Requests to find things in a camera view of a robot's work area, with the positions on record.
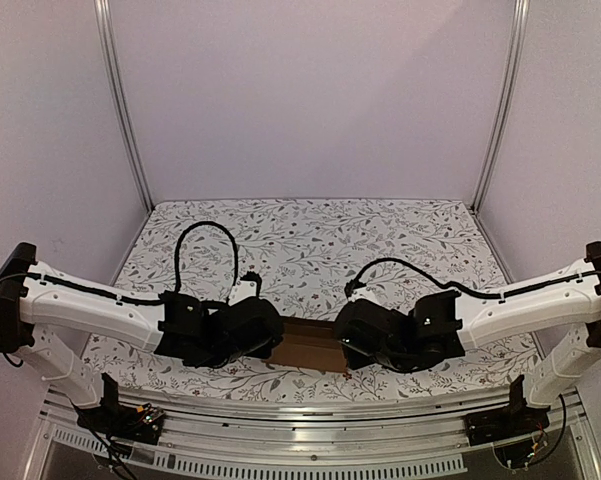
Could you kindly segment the brown cardboard box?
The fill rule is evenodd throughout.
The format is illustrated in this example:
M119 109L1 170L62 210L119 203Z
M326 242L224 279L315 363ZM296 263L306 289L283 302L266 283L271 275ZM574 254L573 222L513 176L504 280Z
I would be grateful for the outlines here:
M274 366L345 373L347 361L334 335L334 323L322 320L283 317L284 335L264 360Z

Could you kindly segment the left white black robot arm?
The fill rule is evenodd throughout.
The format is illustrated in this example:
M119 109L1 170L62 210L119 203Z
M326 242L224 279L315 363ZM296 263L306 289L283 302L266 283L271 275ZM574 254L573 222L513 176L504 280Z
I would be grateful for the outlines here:
M53 326L117 339L192 368L266 359L284 334L255 279L238 281L226 302L175 291L150 295L72 277L37 260L35 245L18 244L0 268L0 353L33 366L108 434L129 423L126 408L106 396L114 382L97 378L51 333Z

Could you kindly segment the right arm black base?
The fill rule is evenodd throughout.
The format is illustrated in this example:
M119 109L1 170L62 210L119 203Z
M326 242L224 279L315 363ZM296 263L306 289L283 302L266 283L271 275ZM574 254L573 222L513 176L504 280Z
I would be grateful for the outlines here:
M471 446L531 434L549 426L549 408L507 405L466 415L464 431Z

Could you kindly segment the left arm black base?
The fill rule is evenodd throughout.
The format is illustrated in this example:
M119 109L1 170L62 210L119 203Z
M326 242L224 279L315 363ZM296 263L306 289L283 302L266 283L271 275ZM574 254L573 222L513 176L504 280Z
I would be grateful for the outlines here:
M114 407L74 407L78 425L108 439L124 439L157 445L162 434L166 413L149 403L137 407L116 404Z

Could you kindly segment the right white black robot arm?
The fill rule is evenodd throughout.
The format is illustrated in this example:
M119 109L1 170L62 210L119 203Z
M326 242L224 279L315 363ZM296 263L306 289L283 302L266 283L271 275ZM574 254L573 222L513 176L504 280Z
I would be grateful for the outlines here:
M567 335L531 373L514 382L519 393L497 415L497 427L517 436L564 390L601 360L601 241L555 273L492 292L458 282L418 299L408 313L382 306L359 278L345 286L347 302L334 337L347 365L377 364L413 374L515 335L566 325Z

